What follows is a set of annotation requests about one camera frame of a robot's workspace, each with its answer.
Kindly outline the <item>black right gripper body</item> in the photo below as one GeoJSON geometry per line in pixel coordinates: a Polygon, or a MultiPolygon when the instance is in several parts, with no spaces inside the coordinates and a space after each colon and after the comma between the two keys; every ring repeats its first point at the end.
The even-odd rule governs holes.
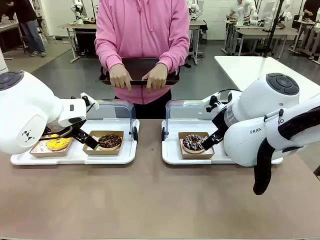
{"type": "Polygon", "coordinates": [[[228,126],[225,121],[225,112],[227,107],[224,105],[221,109],[216,111],[216,115],[211,120],[212,123],[217,127],[220,132],[226,132],[228,130],[228,126]]]}

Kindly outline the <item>person's left hand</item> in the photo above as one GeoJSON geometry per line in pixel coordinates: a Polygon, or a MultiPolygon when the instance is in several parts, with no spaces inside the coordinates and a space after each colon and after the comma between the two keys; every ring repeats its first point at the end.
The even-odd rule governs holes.
{"type": "Polygon", "coordinates": [[[152,90],[159,90],[165,87],[168,76],[168,68],[163,63],[158,63],[146,75],[142,81],[147,81],[146,89],[150,93],[152,90]]]}

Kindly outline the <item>person's right hand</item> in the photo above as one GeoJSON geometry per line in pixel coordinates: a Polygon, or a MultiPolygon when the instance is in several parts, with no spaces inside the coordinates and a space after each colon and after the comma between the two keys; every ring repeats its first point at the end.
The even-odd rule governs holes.
{"type": "Polygon", "coordinates": [[[109,69],[109,79],[113,87],[118,89],[127,88],[128,92],[132,92],[131,76],[124,65],[115,64],[109,69]]]}

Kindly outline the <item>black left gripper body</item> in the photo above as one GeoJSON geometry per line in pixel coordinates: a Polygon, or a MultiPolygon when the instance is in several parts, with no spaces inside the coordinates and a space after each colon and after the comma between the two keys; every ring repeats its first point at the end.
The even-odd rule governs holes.
{"type": "Polygon", "coordinates": [[[52,132],[49,130],[49,127],[46,126],[44,130],[44,136],[50,136],[53,138],[53,135],[56,134],[57,137],[60,138],[86,139],[87,133],[81,129],[85,122],[86,120],[79,121],[58,132],[52,132]]]}

